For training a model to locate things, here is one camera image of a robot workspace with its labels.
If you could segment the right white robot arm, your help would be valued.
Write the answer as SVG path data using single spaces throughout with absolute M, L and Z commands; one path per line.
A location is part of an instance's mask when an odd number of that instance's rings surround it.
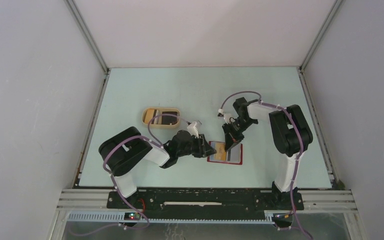
M 244 97 L 233 103 L 237 117 L 226 113 L 223 107 L 218 117 L 224 119 L 222 129 L 225 151 L 228 152 L 244 140 L 244 131 L 259 121 L 267 121 L 271 127 L 273 143 L 284 159 L 280 161 L 278 173 L 273 182 L 275 192 L 271 204 L 284 209 L 291 202 L 302 156 L 313 142 L 313 134 L 299 105 L 282 107 L 259 99 L 247 101 Z

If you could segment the beige oval tray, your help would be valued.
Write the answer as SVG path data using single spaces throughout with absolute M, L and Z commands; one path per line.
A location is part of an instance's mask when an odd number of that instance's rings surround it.
M 178 117 L 180 116 L 180 111 L 177 108 L 173 108 L 173 107 L 148 107 L 142 113 L 142 123 L 147 126 L 153 117 L 155 117 L 157 115 L 161 115 L 163 112 L 177 112 Z M 180 125 L 179 119 L 178 119 L 177 124 L 175 124 L 175 125 L 162 125 L 161 124 L 161 117 L 162 116 L 155 118 L 150 123 L 150 127 L 151 128 L 159 128 L 159 129 L 175 129 Z

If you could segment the red card holder wallet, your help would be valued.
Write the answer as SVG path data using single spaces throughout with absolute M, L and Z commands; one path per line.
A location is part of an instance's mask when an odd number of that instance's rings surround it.
M 210 141 L 210 145 L 215 149 L 216 143 L 222 143 L 220 141 Z M 226 151 L 226 160 L 217 161 L 214 159 L 215 154 L 207 157 L 207 162 L 217 164 L 228 164 L 241 166 L 243 164 L 243 145 L 240 143 L 233 147 L 230 151 Z

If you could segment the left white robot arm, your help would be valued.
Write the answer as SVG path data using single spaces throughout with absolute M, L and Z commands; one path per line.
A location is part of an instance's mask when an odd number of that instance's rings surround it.
M 149 161 L 166 169 L 181 157 L 207 158 L 217 151 L 204 134 L 192 135 L 187 130 L 179 130 L 171 140 L 160 145 L 131 126 L 104 141 L 98 153 L 103 159 L 103 169 L 120 193 L 118 201 L 125 208 L 133 208 L 138 202 L 138 194 L 131 171 L 139 162 Z

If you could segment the gold black card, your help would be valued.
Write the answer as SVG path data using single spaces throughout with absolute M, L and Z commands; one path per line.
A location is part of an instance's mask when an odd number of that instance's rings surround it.
M 227 152 L 225 150 L 224 142 L 217 142 L 215 144 L 216 154 L 214 155 L 214 159 L 216 161 L 224 162 L 227 159 Z

